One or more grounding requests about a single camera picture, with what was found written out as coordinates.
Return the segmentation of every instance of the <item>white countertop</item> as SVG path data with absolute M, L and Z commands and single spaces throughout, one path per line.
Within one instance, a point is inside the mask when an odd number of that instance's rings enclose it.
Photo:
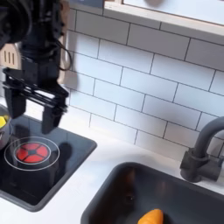
M 26 114 L 37 116 L 33 111 Z M 115 166 L 124 162 L 138 162 L 181 178 L 178 161 L 81 126 L 72 128 L 64 123 L 63 128 L 95 140 L 98 147 L 40 212 L 31 213 L 0 199 L 1 224 L 80 224 L 83 211 L 106 177 Z M 199 185 L 224 194 L 224 178 L 219 178 L 216 183 L 203 180 Z

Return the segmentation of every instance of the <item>black stovetop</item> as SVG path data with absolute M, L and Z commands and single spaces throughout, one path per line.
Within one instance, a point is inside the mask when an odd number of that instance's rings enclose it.
M 0 151 L 0 197 L 29 211 L 42 209 L 96 148 L 64 129 L 48 135 L 27 116 L 11 121 L 12 135 Z

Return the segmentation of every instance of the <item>yellow object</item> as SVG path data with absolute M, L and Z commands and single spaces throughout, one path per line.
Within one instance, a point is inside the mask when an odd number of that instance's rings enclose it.
M 6 121 L 3 116 L 0 116 L 0 129 L 6 124 Z
M 154 209 L 143 216 L 137 224 L 163 224 L 164 214 L 160 209 Z
M 3 118 L 4 118 L 4 120 L 5 120 L 6 122 L 8 122 L 9 119 L 10 119 L 7 115 L 5 115 Z

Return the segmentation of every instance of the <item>tile backsplash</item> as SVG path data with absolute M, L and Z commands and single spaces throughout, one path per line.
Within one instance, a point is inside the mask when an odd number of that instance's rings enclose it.
M 73 67 L 62 124 L 181 160 L 202 128 L 224 116 L 223 37 L 78 4 L 68 29 Z M 221 156 L 223 144 L 224 131 L 209 153 Z

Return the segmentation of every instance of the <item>pot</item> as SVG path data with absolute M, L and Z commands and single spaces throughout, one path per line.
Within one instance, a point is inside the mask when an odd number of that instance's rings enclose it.
M 9 142 L 11 137 L 11 117 L 6 107 L 0 106 L 0 116 L 7 116 L 6 124 L 0 129 L 0 150 Z

